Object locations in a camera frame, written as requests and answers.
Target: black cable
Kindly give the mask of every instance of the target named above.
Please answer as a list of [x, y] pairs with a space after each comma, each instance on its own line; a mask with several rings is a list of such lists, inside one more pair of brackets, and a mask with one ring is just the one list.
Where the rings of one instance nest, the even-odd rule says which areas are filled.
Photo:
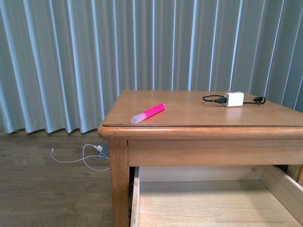
[[[206, 98], [210, 98], [210, 97], [220, 97], [220, 98], [206, 99]], [[225, 98], [224, 96], [220, 96], [220, 95], [204, 96], [203, 100], [206, 102], [215, 102], [215, 103], [221, 103], [221, 104], [227, 102], [227, 98]], [[256, 97], [256, 98], [254, 98], [254, 102], [243, 102], [243, 104], [261, 105], [261, 104], [264, 104], [265, 102], [266, 102], [265, 97]]]
[[265, 97], [256, 97], [254, 98], [254, 103], [253, 102], [243, 102], [243, 104], [255, 104], [255, 105], [261, 105], [266, 102]]
[[[210, 97], [220, 97], [218, 99], [205, 99], [205, 98], [210, 98]], [[211, 95], [211, 96], [204, 96], [203, 100], [206, 102], [215, 102], [215, 103], [226, 103], [227, 102], [227, 98], [225, 98], [224, 96], [219, 96], [219, 95]]]

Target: table edge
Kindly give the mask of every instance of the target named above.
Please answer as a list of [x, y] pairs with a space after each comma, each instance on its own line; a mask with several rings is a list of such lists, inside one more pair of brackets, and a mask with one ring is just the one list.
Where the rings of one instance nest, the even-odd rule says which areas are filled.
[[100, 125], [98, 135], [107, 140], [303, 140], [303, 127], [110, 127]]

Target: table apron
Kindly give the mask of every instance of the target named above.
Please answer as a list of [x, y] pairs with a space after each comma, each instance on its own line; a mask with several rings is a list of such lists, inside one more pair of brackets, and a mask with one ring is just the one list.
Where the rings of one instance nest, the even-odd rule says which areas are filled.
[[129, 166], [301, 165], [303, 140], [128, 140]]

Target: table leg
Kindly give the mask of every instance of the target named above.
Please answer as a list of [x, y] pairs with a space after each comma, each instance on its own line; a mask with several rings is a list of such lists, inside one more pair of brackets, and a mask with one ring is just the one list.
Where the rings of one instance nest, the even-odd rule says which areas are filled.
[[112, 181], [114, 226], [128, 227], [129, 167], [127, 141], [109, 140], [110, 175]]

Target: table top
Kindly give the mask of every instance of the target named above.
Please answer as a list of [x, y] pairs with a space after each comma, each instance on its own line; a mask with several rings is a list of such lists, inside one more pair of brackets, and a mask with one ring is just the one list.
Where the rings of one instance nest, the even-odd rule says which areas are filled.
[[[303, 139], [303, 113], [266, 101], [224, 107], [205, 102], [209, 91], [125, 90], [100, 127], [105, 139]], [[255, 96], [244, 93], [244, 101]], [[131, 118], [156, 105], [166, 109], [133, 125]]]
[[[303, 113], [266, 101], [264, 105], [245, 104], [224, 107], [205, 102], [203, 96], [224, 95], [225, 92], [126, 90], [116, 101], [103, 126], [123, 127], [302, 127]], [[254, 96], [245, 94], [244, 101]], [[164, 103], [166, 109], [139, 123], [131, 124], [133, 116]]]

